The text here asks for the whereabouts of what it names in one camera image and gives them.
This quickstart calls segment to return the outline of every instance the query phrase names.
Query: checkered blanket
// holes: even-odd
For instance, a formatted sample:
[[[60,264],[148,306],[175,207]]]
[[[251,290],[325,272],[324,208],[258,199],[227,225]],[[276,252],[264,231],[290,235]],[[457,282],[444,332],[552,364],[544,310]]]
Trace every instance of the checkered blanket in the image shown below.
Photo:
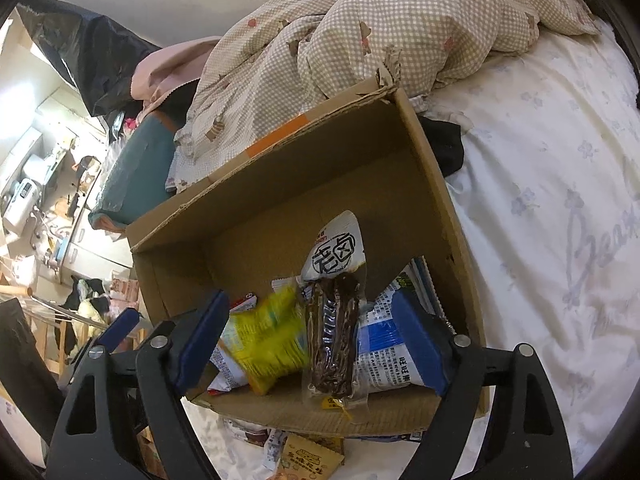
[[[432,88],[521,54],[539,24],[597,34],[583,0],[271,0],[236,23],[206,63],[167,187],[179,191],[384,62],[420,112]]]

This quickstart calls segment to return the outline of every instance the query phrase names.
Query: yellow snack package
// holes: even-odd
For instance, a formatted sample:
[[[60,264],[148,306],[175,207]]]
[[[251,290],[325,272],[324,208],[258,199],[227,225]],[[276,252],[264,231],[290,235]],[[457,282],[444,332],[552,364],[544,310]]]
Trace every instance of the yellow snack package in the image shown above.
[[[266,394],[279,377],[302,370],[308,358],[296,289],[286,286],[253,310],[231,313],[220,346],[235,359],[259,395]]]

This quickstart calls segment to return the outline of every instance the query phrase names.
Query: white device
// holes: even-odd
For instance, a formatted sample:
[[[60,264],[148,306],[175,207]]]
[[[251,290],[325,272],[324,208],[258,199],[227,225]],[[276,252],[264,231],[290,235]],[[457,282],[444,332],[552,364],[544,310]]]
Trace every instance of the white device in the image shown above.
[[[38,186],[33,180],[25,178],[15,190],[14,196],[4,212],[4,221],[2,222],[4,227],[20,236],[39,197]]]

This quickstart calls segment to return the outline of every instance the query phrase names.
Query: pink fabric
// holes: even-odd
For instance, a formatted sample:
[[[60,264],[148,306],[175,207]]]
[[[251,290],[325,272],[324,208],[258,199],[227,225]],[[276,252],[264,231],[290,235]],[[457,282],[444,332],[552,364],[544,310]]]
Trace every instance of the pink fabric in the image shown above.
[[[143,102],[138,124],[175,89],[199,79],[220,36],[168,46],[145,57],[133,74],[131,97]]]

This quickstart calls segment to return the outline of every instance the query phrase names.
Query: black plastic bag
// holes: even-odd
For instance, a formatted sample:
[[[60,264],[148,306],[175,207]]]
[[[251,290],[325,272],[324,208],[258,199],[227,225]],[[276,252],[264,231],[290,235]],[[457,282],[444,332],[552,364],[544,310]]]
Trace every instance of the black plastic bag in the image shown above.
[[[111,18],[60,0],[20,0],[24,27],[93,117],[132,102],[131,77],[158,47]]]

